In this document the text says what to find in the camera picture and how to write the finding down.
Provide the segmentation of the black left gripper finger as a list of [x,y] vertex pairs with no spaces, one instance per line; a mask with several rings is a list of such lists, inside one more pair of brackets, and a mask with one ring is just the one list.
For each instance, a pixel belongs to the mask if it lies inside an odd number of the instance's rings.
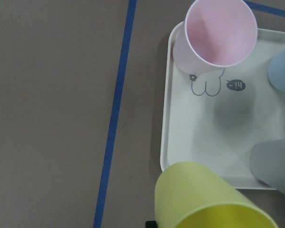
[[158,228],[157,222],[155,220],[146,221],[145,228]]

